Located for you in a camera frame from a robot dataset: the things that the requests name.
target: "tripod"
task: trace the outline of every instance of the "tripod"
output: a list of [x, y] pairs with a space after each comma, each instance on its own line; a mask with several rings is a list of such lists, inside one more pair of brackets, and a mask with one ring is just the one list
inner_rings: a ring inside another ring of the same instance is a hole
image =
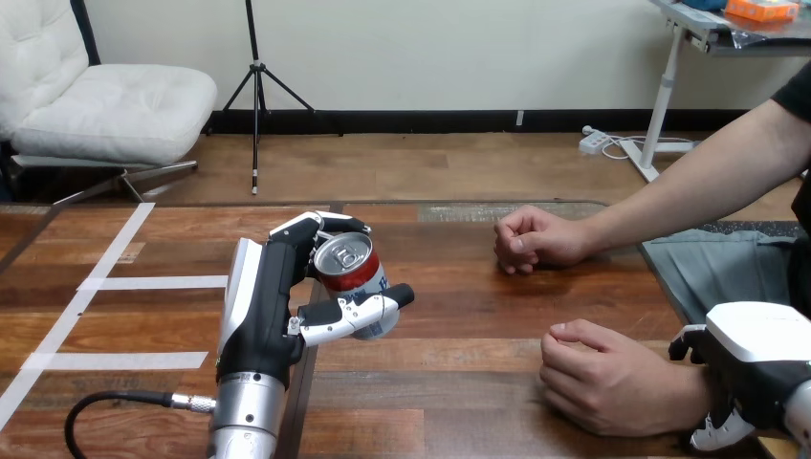
[[[236, 88], [236, 91], [231, 96], [229, 102], [226, 104], [225, 108], [223, 108], [223, 113], [227, 114], [231, 105], [236, 100], [239, 93], [245, 88], [245, 85], [248, 84], [248, 80], [253, 77], [253, 179], [252, 179], [252, 193], [255, 195], [259, 191], [259, 124], [262, 120], [265, 119], [265, 116], [269, 113], [268, 108], [265, 106], [265, 88], [262, 84], [262, 75], [267, 75], [270, 79], [272, 79], [276, 84], [281, 87], [281, 89], [285, 90], [289, 95], [293, 96], [295, 100], [298, 101], [301, 105], [303, 105], [307, 111], [310, 112], [311, 115], [317, 115], [321, 118], [322, 114], [317, 112], [315, 108], [310, 106], [303, 98], [300, 98], [298, 94], [293, 92], [292, 89], [287, 87], [286, 84], [282, 82], [279, 78], [277, 78], [274, 74], [268, 70], [268, 67], [265, 66], [263, 62], [259, 60], [259, 49], [256, 45], [256, 29], [253, 25], [253, 5], [251, 0], [245, 0], [245, 10], [248, 12], [248, 31], [251, 33], [251, 49], [253, 51], [253, 64], [251, 64], [251, 68], [248, 70], [248, 74], [245, 75], [245, 79], [242, 80], [242, 83], [239, 84], [239, 87]], [[327, 120], [327, 124], [332, 128], [333, 132], [337, 132], [340, 137], [343, 137], [343, 133], [340, 132], [338, 128], [336, 128], [335, 124], [331, 121]]]

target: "human hand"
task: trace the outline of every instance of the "human hand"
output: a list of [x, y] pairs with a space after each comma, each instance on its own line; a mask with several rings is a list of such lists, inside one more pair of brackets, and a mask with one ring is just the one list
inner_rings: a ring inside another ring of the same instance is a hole
[[689, 430], [712, 408], [702, 368], [665, 361], [633, 339], [586, 320], [553, 326], [541, 347], [547, 401], [592, 433], [643, 437]]
[[533, 206], [502, 218], [495, 227], [495, 251], [508, 274], [531, 273], [544, 264], [571, 266], [589, 255], [592, 237], [582, 221], [569, 221]]

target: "robotic hand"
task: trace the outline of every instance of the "robotic hand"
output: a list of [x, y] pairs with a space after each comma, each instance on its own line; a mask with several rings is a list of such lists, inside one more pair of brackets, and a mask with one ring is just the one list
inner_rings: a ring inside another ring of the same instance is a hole
[[794, 308], [738, 302], [715, 306], [706, 325], [685, 327], [671, 343], [671, 360], [705, 363], [720, 398], [690, 437], [713, 451], [759, 430], [792, 436], [811, 450], [811, 321]]
[[313, 255], [329, 233], [348, 231], [371, 229], [346, 215], [306, 212], [272, 230], [264, 245], [239, 241], [217, 348], [219, 394], [207, 458], [273, 457], [290, 367], [303, 349], [347, 337], [414, 300], [411, 288], [401, 284], [354, 301], [303, 306], [291, 316], [291, 287], [316, 275]]

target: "gray pants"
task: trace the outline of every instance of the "gray pants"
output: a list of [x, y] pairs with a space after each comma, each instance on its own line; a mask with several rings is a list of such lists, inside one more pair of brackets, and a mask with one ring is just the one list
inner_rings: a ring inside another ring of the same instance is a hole
[[698, 229], [643, 244], [650, 260], [691, 323], [704, 323], [713, 306], [732, 301], [790, 305], [790, 237], [757, 231], [718, 234]]

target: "chair cushion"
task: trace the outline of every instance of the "chair cushion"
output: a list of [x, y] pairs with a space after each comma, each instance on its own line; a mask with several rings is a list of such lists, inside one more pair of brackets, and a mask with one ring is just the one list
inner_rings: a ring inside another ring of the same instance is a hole
[[21, 155], [117, 164], [170, 164], [197, 142], [217, 88], [196, 70], [160, 65], [88, 68], [34, 110], [11, 144]]
[[87, 69], [70, 0], [0, 0], [0, 141]]

